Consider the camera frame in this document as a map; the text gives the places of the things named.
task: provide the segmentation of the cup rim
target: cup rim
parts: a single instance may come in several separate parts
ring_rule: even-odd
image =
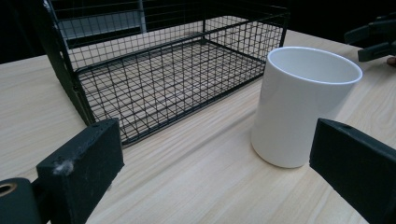
[[[323,54],[330,55],[330,56],[332,56],[332,57],[334,57],[334,58],[337,58],[337,59],[339,59],[339,60],[341,60],[341,61],[344,61],[345,63],[348,63],[351,67],[353,67],[353,68],[358,72],[358,76],[357,76],[355,79],[353,79],[353,80],[350,80],[350,81],[343,81],[343,82],[318,81],[318,80],[309,79],[309,78],[306,78],[306,77],[295,76],[294,74],[289,73],[289,72],[287,72],[287,71],[285,71],[285,70],[279,68],[279,67],[276,66],[276,65],[274,64],[274,62],[271,60],[271,58],[272,58],[271,56],[272,56],[274,53],[276,53],[276,52],[278,52],[278,51],[288,50],[288,49],[303,49],[303,50],[315,51],[315,52],[320,52],[320,53],[323,53]],[[290,46],[290,47],[289,47],[289,46],[287,46],[287,47],[281,47],[281,48],[277,48],[277,49],[271,50],[271,51],[268,53],[267,59],[268,59],[268,62],[271,63],[271,65],[272,65],[275,69],[279,70],[279,71],[282,72],[282,73],[288,74],[288,75],[291,76],[291,77],[295,77],[295,78],[298,78],[298,79],[301,79],[301,80],[304,80],[304,81],[309,81],[309,82],[318,83],[318,84],[326,84],[326,85],[349,85],[349,84],[353,84],[353,83],[358,82],[359,80],[361,80],[361,78],[362,78],[362,76],[363,76],[362,71],[361,71],[361,68],[358,67],[355,63],[353,63],[352,61],[350,61],[349,59],[347,59],[347,58],[345,58],[345,57],[343,57],[343,56],[341,56],[341,55],[338,55],[338,54],[335,54],[335,53],[332,53],[332,52],[329,52],[329,51],[323,50],[323,49],[314,49],[314,48],[308,48],[308,47],[293,47],[293,46]]]

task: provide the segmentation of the wire basket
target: wire basket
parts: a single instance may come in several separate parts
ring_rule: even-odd
[[[261,77],[289,19],[249,1],[27,2],[78,113],[118,118],[124,145]]]

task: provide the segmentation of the white cup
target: white cup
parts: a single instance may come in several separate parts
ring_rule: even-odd
[[[304,165],[318,118],[334,119],[361,77],[356,64],[324,50],[272,50],[251,130],[255,151],[276,166]]]

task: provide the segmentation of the wire mesh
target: wire mesh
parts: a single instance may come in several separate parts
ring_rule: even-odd
[[[95,120],[140,140],[262,76],[287,13],[247,1],[55,5],[69,61]]]

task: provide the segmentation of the wood grain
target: wood grain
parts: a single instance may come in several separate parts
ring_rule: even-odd
[[[396,70],[357,62],[357,48],[288,31],[286,46],[325,49],[355,62],[363,79],[337,117],[396,147]],[[47,57],[0,64],[0,179],[35,166],[84,128]],[[125,148],[125,166],[88,223],[366,223],[308,164],[275,167],[249,132],[258,80]]]

